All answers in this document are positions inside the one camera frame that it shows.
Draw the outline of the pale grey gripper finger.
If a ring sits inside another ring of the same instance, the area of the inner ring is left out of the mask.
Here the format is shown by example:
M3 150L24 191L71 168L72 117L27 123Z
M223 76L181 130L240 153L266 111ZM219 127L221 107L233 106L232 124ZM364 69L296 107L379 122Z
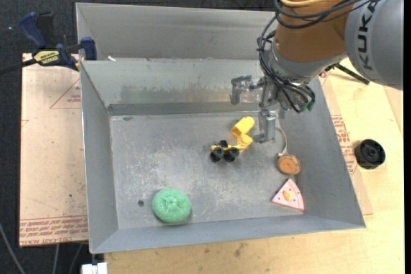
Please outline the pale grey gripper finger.
M254 142L264 143L275 139L275 110L260 110L258 112L259 133L253 136Z
M252 81L251 75L242 75L231 80L232 92L230 94L230 100L232 104L238 104L240 102L240 95L243 92L249 92L257 87L257 84Z

